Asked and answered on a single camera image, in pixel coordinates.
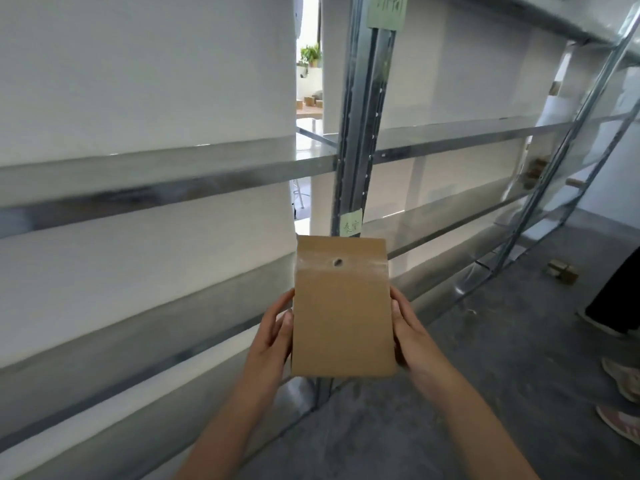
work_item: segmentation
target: paper label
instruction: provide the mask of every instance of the paper label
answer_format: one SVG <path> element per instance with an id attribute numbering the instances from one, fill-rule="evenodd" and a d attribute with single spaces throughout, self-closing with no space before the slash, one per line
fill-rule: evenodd
<path id="1" fill-rule="evenodd" d="M 408 0 L 371 0 L 367 14 L 370 29 L 401 30 Z"/>
<path id="2" fill-rule="evenodd" d="M 362 209 L 340 216 L 340 237 L 351 237 L 362 230 Z"/>

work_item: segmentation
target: metal post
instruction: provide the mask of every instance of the metal post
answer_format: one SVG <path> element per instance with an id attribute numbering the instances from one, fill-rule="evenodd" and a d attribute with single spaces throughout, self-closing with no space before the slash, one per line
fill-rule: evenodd
<path id="1" fill-rule="evenodd" d="M 636 104 L 634 105 L 631 112 L 629 112 L 628 116 L 622 121 L 622 124 L 620 125 L 620 128 L 618 129 L 616 135 L 613 137 L 610 144 L 607 146 L 607 149 L 604 150 L 604 153 L 602 154 L 602 158 L 600 158 L 598 163 L 596 163 L 596 166 L 594 167 L 594 169 L 591 170 L 591 173 L 587 177 L 587 181 L 580 186 L 580 192 L 578 192 L 578 195 L 572 200 L 571 204 L 564 211 L 564 215 L 560 219 L 560 225 L 563 225 L 566 222 L 566 220 L 569 218 L 569 216 L 571 216 L 575 208 L 578 206 L 580 199 L 582 199 L 584 194 L 587 192 L 589 186 L 593 183 L 595 178 L 598 176 L 598 173 L 604 166 L 604 163 L 607 162 L 607 160 L 613 153 L 613 150 L 619 144 L 620 140 L 629 129 L 629 126 L 631 126 L 631 123 L 633 123 L 634 120 L 636 119 L 638 112 L 640 112 L 640 99 L 636 101 Z"/>
<path id="2" fill-rule="evenodd" d="M 506 259 L 508 258 L 511 250 L 516 244 L 516 241 L 520 237 L 520 234 L 523 233 L 527 223 L 529 222 L 529 218 L 532 216 L 535 209 L 537 209 L 538 204 L 540 203 L 540 200 L 542 199 L 549 184 L 553 180 L 553 177 L 555 176 L 556 171 L 558 170 L 558 168 L 560 168 L 560 165 L 562 165 L 562 162 L 564 161 L 564 158 L 567 155 L 567 153 L 569 153 L 572 143 L 580 133 L 580 129 L 582 129 L 585 122 L 587 122 L 587 120 L 589 119 L 589 116 L 591 115 L 593 108 L 596 106 L 600 97 L 602 96 L 602 93 L 604 92 L 604 89 L 607 87 L 607 83 L 609 82 L 609 79 L 611 78 L 619 62 L 622 60 L 625 53 L 627 52 L 628 45 L 633 39 L 633 35 L 636 32 L 636 28 L 638 27 L 639 23 L 640 23 L 640 4 L 635 4 L 631 8 L 631 11 L 629 12 L 629 14 L 627 15 L 627 19 L 625 20 L 625 23 L 622 25 L 622 28 L 620 28 L 620 31 L 618 33 L 619 41 L 617 45 L 609 53 L 609 56 L 607 57 L 607 60 L 604 62 L 604 65 L 600 73 L 598 74 L 594 82 L 594 85 L 591 88 L 591 91 L 589 92 L 580 110 L 578 111 L 575 119 L 573 120 L 573 124 L 571 128 L 569 128 L 569 131 L 567 131 L 567 134 L 564 136 L 564 139 L 562 140 L 560 145 L 558 145 L 558 148 L 556 149 L 556 152 L 553 158 L 551 158 L 551 161 L 549 165 L 547 165 L 542 176 L 540 177 L 540 180 L 538 181 L 538 184 L 536 185 L 535 190 L 533 191 L 533 193 L 531 194 L 531 197 L 529 197 L 529 200 L 525 204 L 521 217 L 518 220 L 518 224 L 516 225 L 513 233 L 511 234 L 511 237 L 500 250 L 500 256 L 498 258 L 498 262 L 496 263 L 495 267 L 492 270 L 494 274 L 500 272 L 500 270 L 504 266 Z"/>
<path id="3" fill-rule="evenodd" d="M 351 1 L 342 120 L 335 171 L 331 235 L 340 235 L 340 216 L 367 201 L 373 153 L 387 92 L 396 32 L 367 26 L 371 0 Z M 332 379 L 316 379 L 316 408 L 331 396 Z"/>

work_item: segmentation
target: sneaker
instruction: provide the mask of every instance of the sneaker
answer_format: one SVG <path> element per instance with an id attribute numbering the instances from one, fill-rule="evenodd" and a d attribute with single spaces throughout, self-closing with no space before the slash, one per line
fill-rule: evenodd
<path id="1" fill-rule="evenodd" d="M 594 327 L 599 328 L 600 330 L 602 330 L 603 332 L 606 332 L 610 335 L 612 335 L 613 337 L 624 337 L 626 335 L 626 333 L 618 331 L 618 330 L 614 330 L 606 325 L 604 325 L 604 323 L 600 323 L 600 322 L 596 322 L 596 320 L 589 318 L 587 316 L 587 314 L 584 312 L 584 310 L 578 310 L 576 311 L 576 314 L 583 319 L 585 322 L 592 324 Z"/>
<path id="2" fill-rule="evenodd" d="M 616 381 L 620 394 L 632 403 L 640 404 L 640 370 L 625 367 L 606 357 L 602 358 L 601 364 L 604 371 Z"/>
<path id="3" fill-rule="evenodd" d="M 640 445 L 640 418 L 615 411 L 606 406 L 596 406 L 598 416 L 620 436 Z"/>

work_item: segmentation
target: black pants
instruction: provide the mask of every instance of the black pants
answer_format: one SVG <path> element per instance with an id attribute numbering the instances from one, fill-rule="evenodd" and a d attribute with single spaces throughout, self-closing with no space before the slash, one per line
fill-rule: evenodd
<path id="1" fill-rule="evenodd" d="M 587 316 L 626 333 L 640 326 L 640 248 L 627 258 L 585 309 Z"/>

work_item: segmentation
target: potted plant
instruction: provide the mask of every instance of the potted plant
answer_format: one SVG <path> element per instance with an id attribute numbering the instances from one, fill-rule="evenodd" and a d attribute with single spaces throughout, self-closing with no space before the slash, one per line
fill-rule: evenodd
<path id="1" fill-rule="evenodd" d="M 318 67 L 322 55 L 318 44 L 308 45 L 300 49 L 300 60 L 309 67 Z"/>

